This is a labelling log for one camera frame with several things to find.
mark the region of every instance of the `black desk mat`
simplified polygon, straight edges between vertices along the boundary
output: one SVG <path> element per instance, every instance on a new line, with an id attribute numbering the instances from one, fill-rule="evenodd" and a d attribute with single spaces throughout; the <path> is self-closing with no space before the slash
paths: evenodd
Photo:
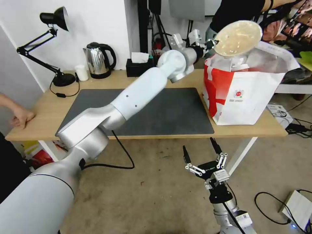
<path id="1" fill-rule="evenodd" d="M 89 107 L 102 107 L 123 89 L 83 89 L 78 94 L 57 132 Z M 108 136 L 111 131 L 102 128 Z M 118 136 L 213 134 L 196 88 L 165 88 L 140 112 L 115 130 Z"/>

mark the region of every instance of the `white cup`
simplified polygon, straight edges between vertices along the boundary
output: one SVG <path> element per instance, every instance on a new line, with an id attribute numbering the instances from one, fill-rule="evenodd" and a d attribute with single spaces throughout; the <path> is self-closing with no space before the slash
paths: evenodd
<path id="1" fill-rule="evenodd" d="M 87 70 L 84 65 L 75 66 L 75 70 L 80 81 L 86 81 L 87 79 L 89 79 Z"/>

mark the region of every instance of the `logo on bag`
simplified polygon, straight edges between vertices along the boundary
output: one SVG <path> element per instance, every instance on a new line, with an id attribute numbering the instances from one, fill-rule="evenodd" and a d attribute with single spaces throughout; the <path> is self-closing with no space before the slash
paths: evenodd
<path id="1" fill-rule="evenodd" d="M 242 98 L 244 94 L 243 90 L 236 90 L 234 94 L 234 98 Z"/>

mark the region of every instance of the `black desk lamp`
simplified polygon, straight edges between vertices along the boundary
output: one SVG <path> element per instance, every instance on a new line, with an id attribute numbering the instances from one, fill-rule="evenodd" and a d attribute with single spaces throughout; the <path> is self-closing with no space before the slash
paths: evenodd
<path id="1" fill-rule="evenodd" d="M 47 32 L 45 32 L 41 36 L 33 39 L 29 43 L 27 43 L 21 47 L 18 47 L 16 50 L 19 54 L 31 59 L 32 61 L 34 61 L 36 63 L 39 63 L 41 66 L 44 66 L 45 68 L 53 71 L 55 73 L 55 77 L 53 78 L 53 83 L 55 86 L 70 85 L 73 82 L 75 82 L 76 78 L 72 74 L 66 74 L 66 73 L 61 72 L 60 68 L 58 68 L 58 67 L 55 67 L 55 66 L 47 64 L 43 61 L 40 61 L 39 59 L 31 56 L 29 54 L 29 52 L 31 52 L 35 48 L 41 46 L 42 44 L 46 43 L 47 41 L 51 40 L 52 38 L 56 37 L 58 30 L 53 27 L 54 24 L 56 24 L 57 26 L 59 26 L 60 28 L 62 28 L 64 30 L 68 31 L 67 26 L 66 26 L 66 22 L 65 22 L 65 17 L 67 17 L 67 11 L 66 11 L 65 7 L 58 8 L 54 13 L 41 13 L 40 14 L 40 20 L 43 23 L 47 24 L 48 27 L 50 27 L 50 30 L 48 30 Z M 45 36 L 49 33 L 52 35 L 50 38 L 48 38 L 45 41 L 40 42 L 38 44 L 33 44 L 35 41 L 37 41 L 38 39 L 42 38 L 43 36 Z"/>

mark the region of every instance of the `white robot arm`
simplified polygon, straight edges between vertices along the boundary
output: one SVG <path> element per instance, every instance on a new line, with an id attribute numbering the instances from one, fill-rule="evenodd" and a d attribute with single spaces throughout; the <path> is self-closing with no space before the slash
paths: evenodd
<path id="1" fill-rule="evenodd" d="M 207 46 L 198 45 L 200 36 L 195 37 L 194 48 L 183 48 L 179 38 L 178 34 L 172 37 L 176 50 L 165 52 L 157 68 L 147 70 L 109 105 L 83 111 L 58 132 L 70 149 L 68 155 L 33 172 L 0 204 L 0 233 L 58 232 L 73 203 L 83 165 L 108 144 L 108 137 L 98 126 L 109 130 L 120 127 L 165 88 L 167 79 L 182 79 L 206 53 Z"/>

